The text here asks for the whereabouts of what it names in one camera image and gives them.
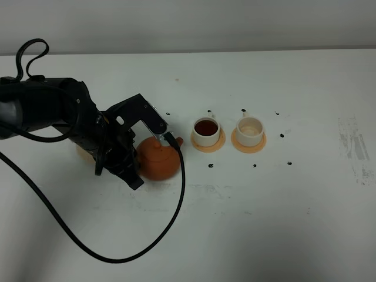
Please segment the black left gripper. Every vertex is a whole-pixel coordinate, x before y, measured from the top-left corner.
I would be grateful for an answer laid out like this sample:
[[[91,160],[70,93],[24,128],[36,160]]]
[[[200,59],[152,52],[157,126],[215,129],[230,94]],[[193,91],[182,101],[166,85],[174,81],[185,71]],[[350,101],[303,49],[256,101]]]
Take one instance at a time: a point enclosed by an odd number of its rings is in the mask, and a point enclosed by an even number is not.
[[[100,176],[107,169],[132,190],[142,186],[144,181],[138,175],[138,162],[130,136],[125,136],[122,144],[119,127],[110,125],[103,113],[95,108],[81,109],[79,115],[79,123],[70,140],[95,161],[95,175]]]

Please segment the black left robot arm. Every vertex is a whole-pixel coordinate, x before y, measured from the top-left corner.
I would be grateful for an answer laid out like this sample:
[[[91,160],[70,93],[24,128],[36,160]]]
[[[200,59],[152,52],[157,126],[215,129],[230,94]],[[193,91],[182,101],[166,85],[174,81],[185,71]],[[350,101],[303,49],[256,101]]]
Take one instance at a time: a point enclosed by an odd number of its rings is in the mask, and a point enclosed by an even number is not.
[[[133,190],[144,181],[133,146],[135,134],[116,115],[100,111],[84,82],[72,78],[1,83],[1,139],[20,135],[41,143],[68,139]]]

